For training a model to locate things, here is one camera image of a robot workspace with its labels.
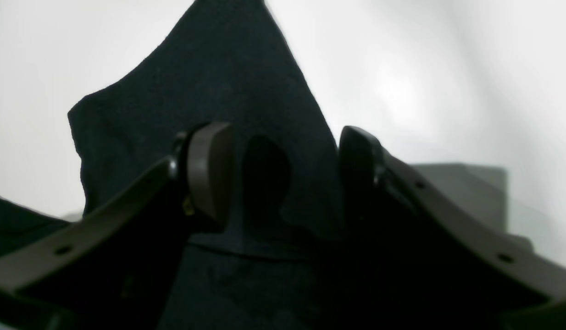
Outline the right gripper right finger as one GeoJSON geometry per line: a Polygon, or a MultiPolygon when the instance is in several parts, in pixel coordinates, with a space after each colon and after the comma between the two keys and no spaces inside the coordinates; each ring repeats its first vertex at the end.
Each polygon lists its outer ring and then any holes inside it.
{"type": "Polygon", "coordinates": [[[566,268],[463,211],[372,134],[339,142],[354,322],[370,330],[566,330],[566,268]]]}

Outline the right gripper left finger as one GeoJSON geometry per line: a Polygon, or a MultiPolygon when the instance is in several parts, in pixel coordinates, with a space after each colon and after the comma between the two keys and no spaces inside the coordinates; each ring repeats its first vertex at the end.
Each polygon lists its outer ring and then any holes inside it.
{"type": "Polygon", "coordinates": [[[233,126],[198,125],[77,223],[0,257],[0,323],[17,330],[153,330],[193,233],[222,232],[233,126]]]}

